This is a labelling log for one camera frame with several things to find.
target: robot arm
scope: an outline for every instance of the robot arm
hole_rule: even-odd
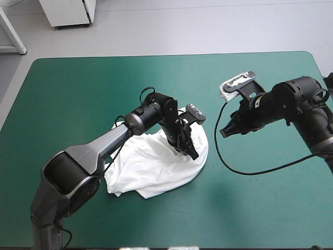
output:
[[[206,117],[193,105],[178,114],[177,101],[156,93],[125,116],[125,122],[90,143],[58,152],[41,170],[41,182],[31,206],[34,248],[62,248],[62,218],[69,217],[97,192],[105,160],[133,135],[141,135],[156,123],[177,151],[198,157],[190,138],[190,125]]]
[[[300,77],[282,82],[265,92],[256,83],[251,71],[242,73],[220,85],[221,97],[227,102],[242,96],[239,109],[231,114],[231,121],[220,132],[228,137],[247,134],[265,125],[285,119],[292,122],[310,151],[322,153],[333,172],[333,114],[326,105],[329,92],[313,78]]]

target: white furniture leg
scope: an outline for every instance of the white furniture leg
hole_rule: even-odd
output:
[[[5,32],[7,33],[9,39],[13,43],[11,45],[0,45],[0,53],[8,53],[8,52],[18,52],[21,55],[25,55],[27,53],[27,49],[25,48],[24,44],[22,43],[20,37],[14,30],[13,26],[9,22],[7,16],[5,15],[4,11],[0,7],[0,25],[3,27]]]

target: wire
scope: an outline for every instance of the wire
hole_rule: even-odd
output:
[[[73,234],[71,231],[69,231],[68,229],[66,228],[63,228],[62,225],[59,224],[59,222],[53,222],[53,223],[50,223],[50,224],[46,224],[44,226],[39,226],[37,225],[37,223],[34,221],[33,217],[30,216],[30,220],[32,222],[32,224],[37,227],[38,229],[44,229],[44,228],[47,228],[47,227],[51,227],[51,226],[55,226],[56,228],[58,228],[59,230],[63,231],[63,232],[66,232],[69,234],[69,239],[66,243],[66,245],[64,247],[62,247],[60,250],[65,250],[66,247],[69,245],[69,243],[72,241],[72,238],[73,238]]]
[[[73,234],[72,234],[72,232],[71,231],[69,231],[68,229],[66,229],[66,228],[63,228],[61,225],[59,225],[59,224],[55,224],[55,226],[56,226],[56,228],[58,228],[58,229],[60,229],[61,231],[63,231],[63,232],[66,232],[66,233],[68,233],[69,234],[69,239],[68,239],[68,241],[67,241],[67,243],[66,243],[66,245],[65,246],[63,246],[60,250],[65,250],[66,249],[66,247],[69,245],[69,243],[72,241],[72,238],[73,238]]]
[[[223,113],[223,110],[225,108],[225,106],[227,106],[228,103],[225,103],[222,108],[221,108],[221,111],[219,113],[219,117],[217,118],[217,121],[216,121],[216,124],[215,124],[215,129],[214,129],[214,141],[215,141],[215,147],[216,147],[216,151],[217,151],[217,154],[219,155],[219,158],[221,160],[221,162],[223,163],[223,165],[229,169],[231,172],[234,172],[234,173],[237,173],[237,174],[241,174],[243,176],[257,176],[257,175],[260,175],[260,174],[264,174],[264,173],[270,173],[270,172],[273,172],[273,171],[276,171],[276,170],[280,170],[280,169],[283,169],[283,168],[287,168],[287,167],[290,167],[292,165],[295,165],[295,164],[298,164],[298,163],[301,163],[302,161],[305,161],[305,160],[308,160],[312,157],[315,157],[315,156],[320,156],[320,155],[333,155],[332,152],[321,152],[321,153],[314,153],[314,154],[311,154],[311,155],[308,155],[308,156],[305,156],[299,160],[295,160],[291,163],[287,163],[287,164],[284,164],[282,166],[279,166],[279,167],[276,167],[276,168],[272,168],[272,169],[268,169],[268,170],[264,170],[264,171],[259,171],[259,172],[253,172],[253,173],[247,173],[247,172],[241,172],[241,171],[238,171],[236,169],[233,169],[232,167],[230,167],[226,162],[225,160],[222,158],[221,156],[221,153],[220,153],[220,150],[219,150],[219,146],[217,144],[217,138],[216,138],[216,132],[217,132],[217,127],[219,125],[219,122],[220,122],[220,119],[221,119],[221,116],[222,116],[222,113]]]

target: white cloth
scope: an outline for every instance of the white cloth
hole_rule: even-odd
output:
[[[108,192],[119,197],[136,190],[147,199],[193,180],[207,160],[208,140],[201,125],[190,127],[197,159],[177,152],[162,130],[133,136],[104,175]]]

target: green table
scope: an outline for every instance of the green table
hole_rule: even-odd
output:
[[[246,70],[256,72],[267,91],[304,75],[322,82],[307,52],[35,61],[0,132],[0,246],[33,245],[30,205],[40,168],[55,152],[106,132],[117,115],[139,105],[146,86],[206,114],[206,165],[193,182],[148,200],[136,192],[117,198],[103,181],[93,199],[65,219],[74,234],[70,246],[333,246],[333,176],[322,159],[246,177],[228,171],[217,157],[213,128],[223,104],[218,87]],[[220,127],[237,108],[238,101],[228,105]],[[219,142],[226,160],[243,171],[309,154],[284,121]]]

